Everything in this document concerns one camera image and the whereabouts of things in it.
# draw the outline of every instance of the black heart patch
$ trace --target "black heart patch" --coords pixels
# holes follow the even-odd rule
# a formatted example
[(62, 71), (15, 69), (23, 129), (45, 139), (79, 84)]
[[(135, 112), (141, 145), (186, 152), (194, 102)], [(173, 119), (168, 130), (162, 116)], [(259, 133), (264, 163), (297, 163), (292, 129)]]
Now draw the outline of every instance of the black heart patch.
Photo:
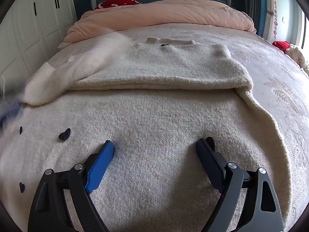
[(25, 191), (25, 184), (20, 182), (20, 192), (23, 193)]
[(64, 133), (59, 134), (59, 139), (66, 141), (70, 137), (70, 134), (71, 134), (71, 129), (68, 128), (66, 129)]

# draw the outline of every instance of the wardrobe door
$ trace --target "wardrobe door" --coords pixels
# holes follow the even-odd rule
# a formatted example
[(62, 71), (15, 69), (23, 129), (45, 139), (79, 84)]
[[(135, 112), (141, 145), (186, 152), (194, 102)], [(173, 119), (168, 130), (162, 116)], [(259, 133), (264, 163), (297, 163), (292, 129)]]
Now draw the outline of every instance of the wardrobe door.
[(17, 46), (11, 12), (10, 9), (0, 25), (0, 89), (2, 92), (24, 84), (30, 78), (30, 72)]
[(73, 0), (57, 0), (59, 2), (59, 12), (61, 17), (61, 31), (64, 36), (68, 29), (77, 21)]
[(62, 18), (59, 11), (59, 0), (37, 0), (37, 13), (42, 34), (51, 56), (59, 52), (57, 48), (65, 35), (61, 31)]
[(37, 6), (37, 0), (16, 0), (11, 8), (17, 45), (31, 74), (50, 58), (42, 35)]

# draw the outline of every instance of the bedspread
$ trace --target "bedspread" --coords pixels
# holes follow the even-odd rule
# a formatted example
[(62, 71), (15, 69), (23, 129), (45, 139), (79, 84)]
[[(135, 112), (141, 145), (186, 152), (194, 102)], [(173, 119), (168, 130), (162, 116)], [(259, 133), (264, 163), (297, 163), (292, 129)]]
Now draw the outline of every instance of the bedspread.
[[(78, 56), (91, 62), (91, 50)], [(56, 71), (75, 64), (84, 67), (72, 60), (71, 55)], [(65, 170), (110, 139), (116, 145), (114, 159), (91, 194), (107, 227), (134, 232), (201, 230), (219, 195), (211, 189), (194, 148), (208, 135), (227, 161), (247, 170), (267, 169), (286, 224), (292, 194), (287, 148), (274, 118), (253, 98), (247, 70), (224, 44), (148, 37), (107, 64), (72, 85), (83, 91), (26, 107), (1, 140), (0, 195), (19, 226), (27, 225), (44, 169)], [(39, 70), (30, 83), (41, 75)], [(70, 138), (57, 140), (56, 130), (68, 125)], [(15, 135), (19, 126), (23, 132)], [(16, 181), (25, 182), (23, 195)], [(80, 230), (76, 215), (71, 217)]]
[[(309, 202), (309, 79), (287, 55), (262, 38), (244, 31), (192, 24), (165, 24), (121, 32), (143, 42), (147, 37), (194, 40), (202, 44), (224, 44), (253, 79), (253, 95), (276, 119), (291, 159), (292, 202), (286, 230), (299, 218)], [(72, 44), (52, 57), (58, 67), (70, 55), (87, 48), (93, 39)]]

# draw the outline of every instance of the red pillow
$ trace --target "red pillow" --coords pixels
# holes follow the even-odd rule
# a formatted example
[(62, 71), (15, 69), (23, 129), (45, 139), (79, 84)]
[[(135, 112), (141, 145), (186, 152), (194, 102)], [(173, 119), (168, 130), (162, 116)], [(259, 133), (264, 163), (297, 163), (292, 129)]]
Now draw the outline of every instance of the red pillow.
[(276, 46), (279, 48), (279, 50), (282, 50), (285, 53), (285, 50), (289, 48), (289, 43), (286, 41), (274, 41), (272, 43), (273, 46)]
[(95, 9), (106, 9), (116, 6), (124, 6), (124, 5), (136, 5), (140, 4), (136, 0), (106, 0), (103, 3), (100, 3)]

